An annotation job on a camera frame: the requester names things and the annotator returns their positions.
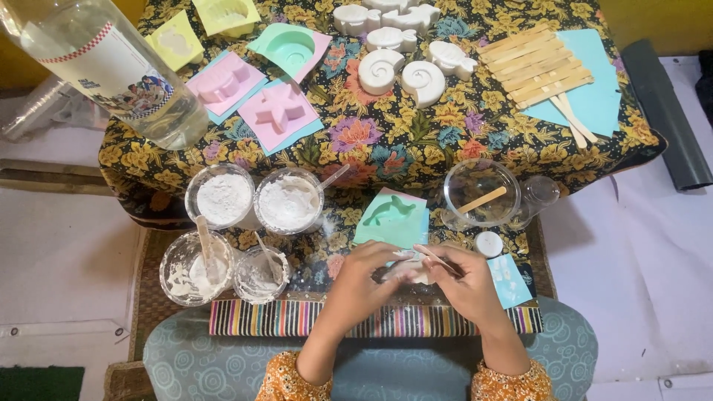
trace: green mat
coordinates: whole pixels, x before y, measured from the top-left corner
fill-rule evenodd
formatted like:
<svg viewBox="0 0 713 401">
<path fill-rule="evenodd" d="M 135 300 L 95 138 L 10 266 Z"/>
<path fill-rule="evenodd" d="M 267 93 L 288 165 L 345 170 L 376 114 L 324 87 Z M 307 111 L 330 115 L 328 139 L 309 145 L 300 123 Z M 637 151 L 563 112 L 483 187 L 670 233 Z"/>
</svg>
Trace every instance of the green mat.
<svg viewBox="0 0 713 401">
<path fill-rule="evenodd" d="M 0 401 L 76 401 L 83 367 L 0 367 Z"/>
</svg>

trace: table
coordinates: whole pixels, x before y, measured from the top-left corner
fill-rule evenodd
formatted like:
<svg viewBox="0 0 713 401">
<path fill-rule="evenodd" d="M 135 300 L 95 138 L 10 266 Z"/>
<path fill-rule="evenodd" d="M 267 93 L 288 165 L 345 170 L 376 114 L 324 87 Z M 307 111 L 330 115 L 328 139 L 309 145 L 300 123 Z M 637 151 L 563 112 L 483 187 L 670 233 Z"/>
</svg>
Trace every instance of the table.
<svg viewBox="0 0 713 401">
<path fill-rule="evenodd" d="M 351 168 L 325 193 L 326 223 L 322 230 L 292 237 L 261 232 L 265 242 L 283 250 L 296 267 L 288 290 L 320 294 L 327 291 L 343 254 L 349 252 L 361 212 L 377 188 L 388 186 L 429 200 L 429 243 L 450 240 L 472 248 L 473 237 L 480 230 L 453 232 L 439 218 L 443 180 L 455 163 L 467 158 L 492 158 L 511 169 L 519 180 L 535 174 L 549 176 L 557 181 L 563 196 L 568 196 L 603 176 L 651 161 L 666 148 L 663 137 L 649 129 L 637 107 L 622 61 L 594 0 L 437 0 L 432 4 L 441 9 L 441 19 L 425 37 L 419 38 L 416 52 L 406 57 L 407 62 L 424 59 L 426 44 L 435 40 L 450 41 L 474 54 L 478 46 L 540 22 L 547 22 L 554 30 L 597 29 L 621 84 L 620 131 L 586 150 L 576 148 L 568 128 L 518 113 L 483 66 L 478 67 L 470 82 L 446 77 L 448 88 L 440 101 L 424 110 L 414 108 L 413 99 L 398 82 L 393 91 L 383 96 L 364 92 L 359 87 L 357 67 L 366 53 L 365 38 L 342 36 L 332 26 L 334 7 L 351 3 L 359 2 L 266 0 L 257 4 L 262 16 L 257 29 L 247 37 L 234 39 L 206 37 L 188 0 L 150 0 L 139 23 L 142 34 L 150 34 L 186 9 L 206 48 L 200 64 L 188 64 L 179 70 L 186 81 L 225 49 L 234 51 L 271 79 L 282 76 L 284 73 L 276 66 L 245 48 L 272 22 L 289 22 L 331 34 L 334 39 L 324 63 L 302 82 L 307 98 L 327 128 L 265 157 L 254 133 L 237 114 L 220 126 L 211 124 L 205 137 L 185 151 L 165 151 L 112 118 L 99 161 L 107 183 L 127 213 L 145 227 L 192 227 L 182 196 L 193 175 L 216 163 L 236 163 L 246 168 L 256 182 L 286 166 L 302 167 L 324 179 L 349 163 Z M 493 230 L 501 234 L 505 252 L 513 254 L 535 295 L 525 234 Z M 251 231 L 231 228 L 221 233 L 241 250 L 257 245 Z M 424 297 L 442 298 L 438 289 L 427 286 L 414 286 L 402 295 L 412 295 L 414 299 L 408 302 L 415 303 Z M 536 301 L 528 305 L 536 308 Z"/>
</svg>

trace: small white lid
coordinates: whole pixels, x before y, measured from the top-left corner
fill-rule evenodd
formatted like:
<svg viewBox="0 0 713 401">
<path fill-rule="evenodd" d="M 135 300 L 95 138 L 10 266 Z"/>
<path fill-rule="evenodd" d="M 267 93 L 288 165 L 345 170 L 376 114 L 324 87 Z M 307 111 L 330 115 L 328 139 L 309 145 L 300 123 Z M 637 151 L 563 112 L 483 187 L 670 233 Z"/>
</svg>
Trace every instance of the small white lid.
<svg viewBox="0 0 713 401">
<path fill-rule="evenodd" d="M 494 258 L 503 252 L 503 240 L 493 231 L 483 231 L 476 235 L 474 243 L 476 250 L 486 258 Z"/>
</svg>

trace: striped table edge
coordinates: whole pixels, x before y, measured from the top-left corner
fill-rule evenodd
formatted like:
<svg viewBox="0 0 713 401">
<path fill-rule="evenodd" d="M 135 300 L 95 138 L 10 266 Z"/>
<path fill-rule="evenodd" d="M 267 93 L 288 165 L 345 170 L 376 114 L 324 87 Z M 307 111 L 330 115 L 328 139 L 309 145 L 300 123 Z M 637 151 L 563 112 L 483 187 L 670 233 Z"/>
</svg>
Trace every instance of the striped table edge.
<svg viewBox="0 0 713 401">
<path fill-rule="evenodd" d="M 306 337 L 323 303 L 276 300 L 251 305 L 242 300 L 213 301 L 210 335 Z M 518 334 L 541 333 L 540 308 L 516 306 L 506 310 Z M 478 335 L 478 328 L 451 306 L 382 306 L 347 337 L 458 337 Z"/>
</svg>

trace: orange patterned shirt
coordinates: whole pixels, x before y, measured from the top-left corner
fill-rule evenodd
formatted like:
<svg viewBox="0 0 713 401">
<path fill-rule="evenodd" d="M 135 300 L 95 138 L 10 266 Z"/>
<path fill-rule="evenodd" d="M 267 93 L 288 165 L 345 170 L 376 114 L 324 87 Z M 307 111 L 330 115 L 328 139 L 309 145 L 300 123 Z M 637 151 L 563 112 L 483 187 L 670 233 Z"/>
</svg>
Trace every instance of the orange patterned shirt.
<svg viewBox="0 0 713 401">
<path fill-rule="evenodd" d="M 332 378 L 319 387 L 305 382 L 295 367 L 298 354 L 286 351 L 272 357 L 255 401 L 329 401 Z M 482 361 L 472 384 L 472 401 L 556 401 L 545 368 L 535 360 L 530 371 L 519 376 L 497 373 Z"/>
</svg>

